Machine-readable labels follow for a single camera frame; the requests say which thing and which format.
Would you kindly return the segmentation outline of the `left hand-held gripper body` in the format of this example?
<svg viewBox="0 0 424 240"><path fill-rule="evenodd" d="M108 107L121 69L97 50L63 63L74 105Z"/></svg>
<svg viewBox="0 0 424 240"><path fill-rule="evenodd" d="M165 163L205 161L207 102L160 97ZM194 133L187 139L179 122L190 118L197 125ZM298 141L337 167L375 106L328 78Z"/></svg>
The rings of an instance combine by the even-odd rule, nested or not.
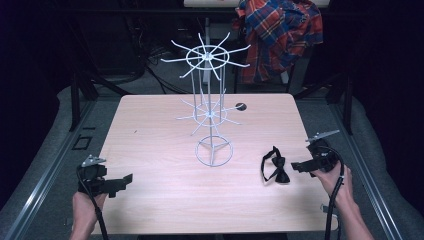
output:
<svg viewBox="0 0 424 240"><path fill-rule="evenodd" d="M107 194L106 180L107 168L103 165L105 159L89 155L77 166L78 191L92 195Z"/></svg>

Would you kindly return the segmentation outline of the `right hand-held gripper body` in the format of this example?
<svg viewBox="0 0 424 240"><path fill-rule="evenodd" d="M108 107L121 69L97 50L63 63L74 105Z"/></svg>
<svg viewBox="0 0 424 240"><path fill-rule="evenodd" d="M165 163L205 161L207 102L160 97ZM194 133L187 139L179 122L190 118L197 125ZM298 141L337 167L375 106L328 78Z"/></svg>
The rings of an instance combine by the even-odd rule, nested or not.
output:
<svg viewBox="0 0 424 240"><path fill-rule="evenodd" d="M313 162L316 164L315 169L319 169L323 172L329 172L337 164L339 160L338 153L325 140L325 137L336 133L339 133L339 130L322 133L317 132L312 137L306 139L306 142L309 143L307 149L311 153Z"/></svg>

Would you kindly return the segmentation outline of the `black bow tie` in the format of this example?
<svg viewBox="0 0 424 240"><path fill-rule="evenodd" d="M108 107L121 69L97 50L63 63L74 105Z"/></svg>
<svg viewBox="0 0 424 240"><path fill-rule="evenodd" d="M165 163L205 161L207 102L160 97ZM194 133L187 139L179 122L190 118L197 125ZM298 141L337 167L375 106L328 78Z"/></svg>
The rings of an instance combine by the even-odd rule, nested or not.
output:
<svg viewBox="0 0 424 240"><path fill-rule="evenodd" d="M265 162L268 159L270 159L275 166L274 172L269 177L265 175ZM275 181L279 184L288 184L290 182L290 178L284 169L285 162L286 159L281 155L279 149L273 146L272 150L262 157L261 174L263 180L268 182L271 178L275 178Z"/></svg>

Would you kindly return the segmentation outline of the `white wire hook rack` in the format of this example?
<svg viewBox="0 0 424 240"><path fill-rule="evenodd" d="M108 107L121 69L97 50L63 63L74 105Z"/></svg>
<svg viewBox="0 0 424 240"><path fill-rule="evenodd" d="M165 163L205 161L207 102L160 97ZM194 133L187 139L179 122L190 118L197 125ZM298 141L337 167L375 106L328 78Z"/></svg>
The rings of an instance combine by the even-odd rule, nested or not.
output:
<svg viewBox="0 0 424 240"><path fill-rule="evenodd" d="M192 112L190 115L178 117L178 120L190 119L195 123L191 136L198 132L203 134L194 147L194 155L200 163L208 167L223 166L232 159L232 142L220 133L219 128L224 123L239 125L239 122L231 120L228 116L231 111L237 110L236 107L225 104L226 67L248 67L248 64L234 62L231 57L235 53L247 51L249 46L227 50L223 44L229 37L230 34L227 34L218 44L210 44L199 35L199 44L194 47L184 46L172 40L171 43L184 50L185 55L175 59L162 59L164 63L184 62L189 67L179 78L191 80L192 100L181 101L191 107Z"/></svg>

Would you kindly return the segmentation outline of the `person's right hand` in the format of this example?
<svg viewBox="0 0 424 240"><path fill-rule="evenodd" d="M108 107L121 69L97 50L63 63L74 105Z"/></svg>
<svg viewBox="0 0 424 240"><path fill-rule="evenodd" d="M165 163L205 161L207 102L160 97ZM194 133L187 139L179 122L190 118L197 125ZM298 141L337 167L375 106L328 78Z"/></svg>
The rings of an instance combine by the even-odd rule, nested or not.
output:
<svg viewBox="0 0 424 240"><path fill-rule="evenodd" d="M329 195L332 195L335 190L337 181L342 181L335 197L335 204L340 210L345 210L354 202L352 174L351 169L344 165L343 175L340 175L341 167L342 165L337 163L334 169L329 172L315 170L313 174L321 181L323 188Z"/></svg>

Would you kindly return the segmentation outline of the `person's left hand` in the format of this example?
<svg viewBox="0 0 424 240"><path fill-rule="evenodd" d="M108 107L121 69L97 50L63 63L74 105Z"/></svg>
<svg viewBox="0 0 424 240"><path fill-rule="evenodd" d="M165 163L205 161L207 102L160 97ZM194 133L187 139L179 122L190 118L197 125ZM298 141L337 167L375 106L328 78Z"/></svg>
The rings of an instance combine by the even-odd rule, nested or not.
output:
<svg viewBox="0 0 424 240"><path fill-rule="evenodd" d="M89 196L85 193L76 192L72 198L73 228L94 230L97 217L95 207Z"/></svg>

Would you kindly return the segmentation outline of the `black metal stand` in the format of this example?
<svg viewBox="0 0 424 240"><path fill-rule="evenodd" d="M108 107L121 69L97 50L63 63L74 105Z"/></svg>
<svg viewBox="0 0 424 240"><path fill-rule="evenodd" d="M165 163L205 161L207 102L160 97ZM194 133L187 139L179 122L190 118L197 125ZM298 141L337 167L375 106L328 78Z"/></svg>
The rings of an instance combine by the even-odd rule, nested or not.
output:
<svg viewBox="0 0 424 240"><path fill-rule="evenodd" d="M72 122L70 132L74 131L82 119L81 107L80 107L80 94L88 101L96 101L99 97L99 93L96 90L94 84L100 84L112 92L117 93L120 96L130 95L130 92L116 86L105 78L94 74L89 71L76 72L71 78L71 112Z"/></svg>
<svg viewBox="0 0 424 240"><path fill-rule="evenodd" d="M333 76L314 84L294 95L296 100L303 99L319 89L329 86L325 99L328 104L343 103L342 125L349 135L352 135L351 119L353 105L353 80L348 73L337 73Z"/></svg>

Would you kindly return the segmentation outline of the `red blue plaid shirt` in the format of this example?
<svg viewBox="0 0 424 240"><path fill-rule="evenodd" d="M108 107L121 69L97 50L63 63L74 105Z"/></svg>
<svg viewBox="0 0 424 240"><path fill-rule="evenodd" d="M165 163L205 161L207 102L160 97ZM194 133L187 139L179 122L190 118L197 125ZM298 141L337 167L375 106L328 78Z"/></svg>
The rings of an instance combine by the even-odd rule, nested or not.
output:
<svg viewBox="0 0 424 240"><path fill-rule="evenodd" d="M249 45L241 82L268 81L294 66L307 47L323 42L319 8L311 0L240 0Z"/></svg>

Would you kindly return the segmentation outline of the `black rectangular floor frame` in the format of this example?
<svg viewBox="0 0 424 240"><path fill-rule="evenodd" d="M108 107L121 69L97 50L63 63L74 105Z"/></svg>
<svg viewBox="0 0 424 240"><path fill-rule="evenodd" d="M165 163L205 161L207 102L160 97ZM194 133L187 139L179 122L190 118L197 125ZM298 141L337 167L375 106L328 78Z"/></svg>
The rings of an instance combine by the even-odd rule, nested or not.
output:
<svg viewBox="0 0 424 240"><path fill-rule="evenodd" d="M76 141L74 142L72 149L73 150L87 150L88 147L90 146L91 141L92 141L91 136L79 135L77 137Z"/></svg>

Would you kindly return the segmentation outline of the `metal floor rail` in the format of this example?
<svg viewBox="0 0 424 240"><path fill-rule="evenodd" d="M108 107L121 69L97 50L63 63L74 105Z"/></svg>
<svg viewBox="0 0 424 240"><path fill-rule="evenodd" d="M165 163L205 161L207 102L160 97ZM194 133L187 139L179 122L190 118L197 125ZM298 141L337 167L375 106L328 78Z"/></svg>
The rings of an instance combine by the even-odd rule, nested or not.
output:
<svg viewBox="0 0 424 240"><path fill-rule="evenodd" d="M91 133L96 102L83 105L80 123L70 130L71 107L63 103L22 181L0 210L0 240L67 240L72 224L75 167L87 153L74 150Z"/></svg>
<svg viewBox="0 0 424 240"><path fill-rule="evenodd" d="M353 106L352 132L344 126L340 106L330 104L329 108L350 151L348 163L354 168L354 173L359 177L361 186L366 192L365 199L378 220L377 227L384 232L383 239L406 240L401 232L401 224L396 219L394 208L394 200L403 201L403 198L386 171L380 143L362 107Z"/></svg>

